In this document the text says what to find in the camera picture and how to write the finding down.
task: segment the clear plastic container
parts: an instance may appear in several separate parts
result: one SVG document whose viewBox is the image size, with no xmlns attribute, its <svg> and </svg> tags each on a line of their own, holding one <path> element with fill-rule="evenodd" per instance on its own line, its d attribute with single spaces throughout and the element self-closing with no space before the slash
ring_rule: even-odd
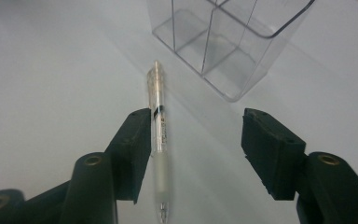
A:
<svg viewBox="0 0 358 224">
<path fill-rule="evenodd" d="M 314 0 L 148 0 L 152 32 L 230 102 L 257 83 Z"/>
</svg>

